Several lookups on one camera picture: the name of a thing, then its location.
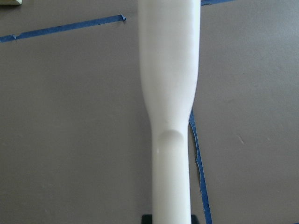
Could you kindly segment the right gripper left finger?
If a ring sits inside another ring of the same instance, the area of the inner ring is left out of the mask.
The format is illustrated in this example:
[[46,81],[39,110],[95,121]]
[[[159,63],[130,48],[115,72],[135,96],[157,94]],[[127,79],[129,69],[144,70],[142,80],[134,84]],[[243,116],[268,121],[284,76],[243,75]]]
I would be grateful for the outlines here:
[[152,215],[143,214],[141,218],[141,224],[152,224]]

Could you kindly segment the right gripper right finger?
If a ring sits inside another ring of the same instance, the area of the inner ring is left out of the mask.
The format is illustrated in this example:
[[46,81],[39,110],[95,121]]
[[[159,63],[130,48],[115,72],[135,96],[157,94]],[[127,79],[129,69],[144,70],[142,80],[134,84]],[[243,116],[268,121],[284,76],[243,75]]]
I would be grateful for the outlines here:
[[191,214],[191,224],[199,224],[199,220],[195,214]]

